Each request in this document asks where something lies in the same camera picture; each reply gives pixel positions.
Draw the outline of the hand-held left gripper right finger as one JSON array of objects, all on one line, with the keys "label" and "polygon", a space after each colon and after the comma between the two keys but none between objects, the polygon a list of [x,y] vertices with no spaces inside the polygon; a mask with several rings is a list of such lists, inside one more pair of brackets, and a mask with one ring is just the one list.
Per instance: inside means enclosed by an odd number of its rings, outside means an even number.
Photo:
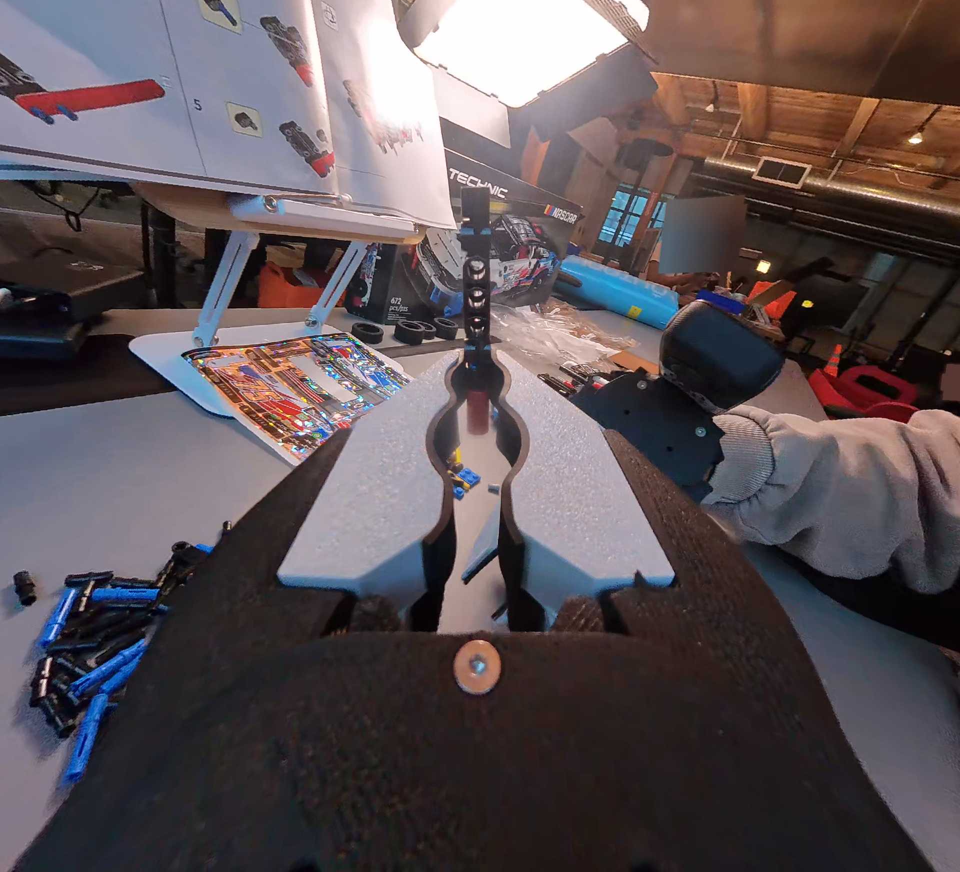
[{"label": "hand-held left gripper right finger", "polygon": [[509,355],[501,418],[519,451],[500,492],[507,624],[549,626],[565,601],[676,578],[601,425]]}]

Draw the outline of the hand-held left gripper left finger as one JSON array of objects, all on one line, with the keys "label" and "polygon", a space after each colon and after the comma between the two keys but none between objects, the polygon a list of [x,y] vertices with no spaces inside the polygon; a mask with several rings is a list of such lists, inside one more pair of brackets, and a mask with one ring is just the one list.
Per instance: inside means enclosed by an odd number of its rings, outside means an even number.
[{"label": "hand-held left gripper left finger", "polygon": [[306,515],[284,586],[383,597],[409,626],[437,626],[456,555],[450,483],[430,445],[450,408],[455,352],[364,414]]}]

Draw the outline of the black lego panel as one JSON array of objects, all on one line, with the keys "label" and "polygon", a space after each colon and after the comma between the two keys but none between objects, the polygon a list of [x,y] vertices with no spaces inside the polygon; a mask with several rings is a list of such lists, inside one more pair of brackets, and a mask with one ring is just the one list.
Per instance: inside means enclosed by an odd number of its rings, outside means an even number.
[{"label": "black lego panel", "polygon": [[493,356],[491,345],[491,196],[486,187],[462,191],[462,325],[463,364],[469,391],[490,393]]}]

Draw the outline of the person's right forearm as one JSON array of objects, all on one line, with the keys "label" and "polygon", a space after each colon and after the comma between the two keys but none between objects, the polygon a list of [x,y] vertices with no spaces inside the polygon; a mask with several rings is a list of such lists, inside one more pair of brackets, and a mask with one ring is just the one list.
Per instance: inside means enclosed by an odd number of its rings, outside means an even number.
[{"label": "person's right forearm", "polygon": [[743,405],[713,422],[723,457],[702,508],[732,539],[832,578],[892,573],[928,595],[957,585],[957,416],[815,422]]}]

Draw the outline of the pile of mixed lego pieces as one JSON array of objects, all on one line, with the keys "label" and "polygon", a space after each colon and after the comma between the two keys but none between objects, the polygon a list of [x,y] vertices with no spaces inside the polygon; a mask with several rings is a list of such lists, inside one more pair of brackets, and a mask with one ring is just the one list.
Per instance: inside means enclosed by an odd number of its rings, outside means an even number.
[{"label": "pile of mixed lego pieces", "polygon": [[462,461],[461,448],[455,447],[446,460],[446,473],[451,483],[453,497],[462,501],[466,494],[482,482],[481,476]]}]

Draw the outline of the partly built lego car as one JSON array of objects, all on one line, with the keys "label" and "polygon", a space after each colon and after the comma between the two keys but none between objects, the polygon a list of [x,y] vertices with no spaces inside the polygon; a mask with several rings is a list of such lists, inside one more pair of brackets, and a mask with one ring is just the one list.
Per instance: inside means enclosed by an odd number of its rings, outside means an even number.
[{"label": "partly built lego car", "polygon": [[536,377],[563,398],[570,398],[583,389],[597,390],[606,386],[614,376],[609,371],[598,371],[568,361],[559,364],[553,372],[537,373]]}]

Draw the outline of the black lego box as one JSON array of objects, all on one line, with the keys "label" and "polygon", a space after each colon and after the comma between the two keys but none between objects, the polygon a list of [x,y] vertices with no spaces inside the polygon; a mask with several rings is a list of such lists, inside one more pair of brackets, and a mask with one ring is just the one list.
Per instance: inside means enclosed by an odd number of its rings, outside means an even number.
[{"label": "black lego box", "polygon": [[343,294],[349,314],[376,324],[461,317],[461,199],[474,189],[489,195],[492,301],[525,307],[549,298],[580,206],[459,152],[447,149],[445,157],[454,227],[428,229],[414,245],[371,247]]}]

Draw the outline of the lego instruction booklet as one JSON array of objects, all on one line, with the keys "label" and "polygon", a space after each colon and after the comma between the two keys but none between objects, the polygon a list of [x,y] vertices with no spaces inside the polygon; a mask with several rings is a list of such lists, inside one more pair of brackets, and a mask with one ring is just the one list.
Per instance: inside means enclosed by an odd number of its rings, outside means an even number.
[{"label": "lego instruction booklet", "polygon": [[391,0],[1,0],[1,51],[3,168],[454,226]]}]

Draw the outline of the clear plastic bag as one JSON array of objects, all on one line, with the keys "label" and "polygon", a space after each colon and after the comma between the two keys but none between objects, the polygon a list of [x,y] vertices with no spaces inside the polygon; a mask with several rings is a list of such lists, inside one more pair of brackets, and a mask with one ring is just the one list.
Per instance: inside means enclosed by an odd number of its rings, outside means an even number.
[{"label": "clear plastic bag", "polygon": [[494,304],[490,329],[511,350],[556,366],[606,362],[636,345],[634,339],[614,335],[567,302],[553,299],[538,307]]}]

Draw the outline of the colourful sticker sheet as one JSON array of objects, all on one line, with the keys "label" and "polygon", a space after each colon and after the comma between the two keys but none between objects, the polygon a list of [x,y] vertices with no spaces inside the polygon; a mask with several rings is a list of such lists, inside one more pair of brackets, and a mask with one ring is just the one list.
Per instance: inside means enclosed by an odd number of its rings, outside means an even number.
[{"label": "colourful sticker sheet", "polygon": [[227,418],[292,466],[412,381],[386,356],[342,332],[197,349],[181,357]]}]

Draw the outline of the light blue padded case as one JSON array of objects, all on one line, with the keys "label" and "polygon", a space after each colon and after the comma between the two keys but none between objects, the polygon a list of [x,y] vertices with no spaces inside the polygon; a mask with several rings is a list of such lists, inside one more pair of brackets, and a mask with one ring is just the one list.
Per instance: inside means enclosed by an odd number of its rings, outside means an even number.
[{"label": "light blue padded case", "polygon": [[554,290],[659,330],[679,311],[675,291],[580,255],[563,260]]}]

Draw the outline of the red chair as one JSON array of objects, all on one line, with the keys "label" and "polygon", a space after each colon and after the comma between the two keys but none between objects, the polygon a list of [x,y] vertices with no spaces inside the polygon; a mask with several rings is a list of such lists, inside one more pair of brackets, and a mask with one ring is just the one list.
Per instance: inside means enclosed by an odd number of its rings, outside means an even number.
[{"label": "red chair", "polygon": [[829,419],[883,418],[907,423],[919,411],[912,383],[875,365],[857,365],[838,374],[817,369],[807,377]]}]

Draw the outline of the pile of black blue pins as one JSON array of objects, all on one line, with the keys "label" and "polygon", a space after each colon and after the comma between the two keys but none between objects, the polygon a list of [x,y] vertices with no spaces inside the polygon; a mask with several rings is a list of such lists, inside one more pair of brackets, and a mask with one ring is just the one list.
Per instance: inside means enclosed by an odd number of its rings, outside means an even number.
[{"label": "pile of black blue pins", "polygon": [[151,577],[102,569],[63,579],[34,643],[26,701],[51,736],[70,746],[64,788],[87,774],[100,734],[169,615],[174,593],[217,547],[175,542]]}]

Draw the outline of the studio light panel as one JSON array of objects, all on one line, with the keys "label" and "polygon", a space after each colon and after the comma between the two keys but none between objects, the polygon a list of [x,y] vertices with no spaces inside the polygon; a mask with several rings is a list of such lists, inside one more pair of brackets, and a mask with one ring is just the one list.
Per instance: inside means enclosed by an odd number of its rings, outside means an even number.
[{"label": "studio light panel", "polygon": [[414,0],[403,42],[431,67],[522,108],[605,55],[643,48],[643,0]]}]

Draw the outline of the metal ventilation duct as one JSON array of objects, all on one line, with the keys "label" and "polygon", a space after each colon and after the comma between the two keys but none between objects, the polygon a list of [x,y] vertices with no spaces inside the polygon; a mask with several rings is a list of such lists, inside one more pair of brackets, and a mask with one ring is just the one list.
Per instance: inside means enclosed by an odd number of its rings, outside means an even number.
[{"label": "metal ventilation duct", "polygon": [[[761,175],[768,165],[786,167],[798,172],[798,182],[786,182]],[[856,180],[825,178],[813,174],[812,167],[779,158],[720,158],[706,156],[702,159],[701,174],[712,178],[728,179],[753,186],[766,186],[780,191],[818,197],[837,203],[867,206],[887,206],[900,211],[915,213],[927,218],[959,218],[958,200],[935,194],[928,190],[904,186],[893,187],[883,183],[859,182]]]}]

